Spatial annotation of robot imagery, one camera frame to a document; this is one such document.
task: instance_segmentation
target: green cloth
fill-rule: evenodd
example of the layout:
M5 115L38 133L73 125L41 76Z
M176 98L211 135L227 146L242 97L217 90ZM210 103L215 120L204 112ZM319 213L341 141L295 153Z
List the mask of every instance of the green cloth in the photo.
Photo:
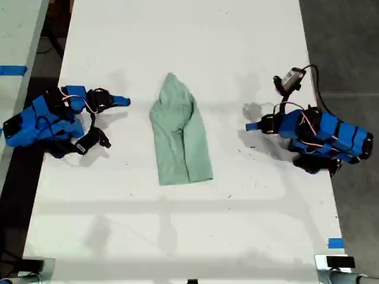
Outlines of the green cloth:
M160 185L213 179L205 128L196 100L168 73L150 111Z

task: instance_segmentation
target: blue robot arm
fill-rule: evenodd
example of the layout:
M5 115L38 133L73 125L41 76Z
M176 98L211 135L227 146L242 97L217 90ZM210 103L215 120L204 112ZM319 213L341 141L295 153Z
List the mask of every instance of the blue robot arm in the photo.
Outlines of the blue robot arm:
M99 143L111 147L107 136L95 127L95 114L112 107L127 107L130 99L112 96L107 90L85 90L83 86L66 86L62 92L56 88L46 92L32 105L4 122L4 136L11 147L26 147L34 143L54 157L61 158L68 153L84 155ZM76 114L83 109L90 113L92 123L87 134ZM71 138L80 138L75 144Z

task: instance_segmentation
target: white tabletop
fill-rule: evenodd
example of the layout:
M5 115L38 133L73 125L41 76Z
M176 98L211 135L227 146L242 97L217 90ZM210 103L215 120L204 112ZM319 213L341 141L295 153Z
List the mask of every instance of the white tabletop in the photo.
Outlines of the white tabletop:
M0 65L28 67L25 76L0 76L0 125L23 109L49 0L0 1ZM0 193L12 148L0 138Z
M296 0L76 0L60 85L131 105L99 116L109 150L45 156L24 255L70 283L318 283L314 255L343 253L327 249L341 236L329 174L294 167L243 115L271 112L272 77L307 63ZM210 182L158 185L149 110L168 72L198 101ZM291 100L315 104L309 75Z

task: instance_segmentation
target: cloth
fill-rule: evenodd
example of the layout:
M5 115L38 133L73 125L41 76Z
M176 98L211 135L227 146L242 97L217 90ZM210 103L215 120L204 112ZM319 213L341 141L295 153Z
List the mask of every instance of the cloth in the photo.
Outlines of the cloth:
M168 73L150 111L160 185L213 179L205 128L195 98Z

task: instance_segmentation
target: light green towel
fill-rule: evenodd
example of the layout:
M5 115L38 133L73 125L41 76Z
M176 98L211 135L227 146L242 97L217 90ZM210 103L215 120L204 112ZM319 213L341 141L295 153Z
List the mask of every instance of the light green towel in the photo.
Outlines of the light green towel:
M174 74L168 73L150 118L160 185L213 178L205 128L196 100Z

